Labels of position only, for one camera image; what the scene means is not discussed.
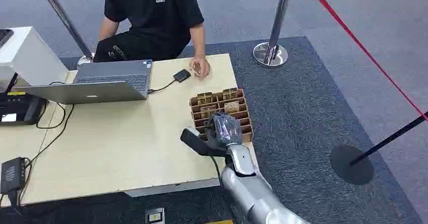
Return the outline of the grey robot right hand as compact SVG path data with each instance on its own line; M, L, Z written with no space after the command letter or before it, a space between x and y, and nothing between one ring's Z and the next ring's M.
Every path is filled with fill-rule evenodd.
M240 121L224 113L211 115L206 136L208 146L213 149L226 150L229 146L243 144Z

